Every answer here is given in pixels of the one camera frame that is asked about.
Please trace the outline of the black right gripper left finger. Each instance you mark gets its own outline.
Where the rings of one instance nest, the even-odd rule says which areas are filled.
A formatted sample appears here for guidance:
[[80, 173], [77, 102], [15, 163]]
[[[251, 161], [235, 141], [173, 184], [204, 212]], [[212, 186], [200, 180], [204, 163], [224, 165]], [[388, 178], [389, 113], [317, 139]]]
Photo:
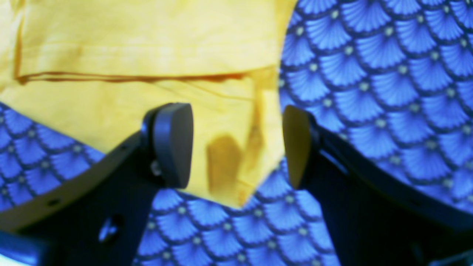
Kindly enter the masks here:
[[148, 111], [89, 170], [1, 213], [1, 265], [132, 265], [155, 195], [189, 183], [193, 140], [190, 104]]

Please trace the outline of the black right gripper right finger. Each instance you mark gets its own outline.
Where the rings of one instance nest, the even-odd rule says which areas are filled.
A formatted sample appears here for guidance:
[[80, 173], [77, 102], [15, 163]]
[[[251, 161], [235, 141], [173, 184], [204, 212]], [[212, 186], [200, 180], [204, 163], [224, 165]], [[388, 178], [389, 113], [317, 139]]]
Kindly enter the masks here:
[[342, 266], [471, 266], [472, 215], [395, 179], [293, 105], [283, 138], [294, 189], [320, 204]]

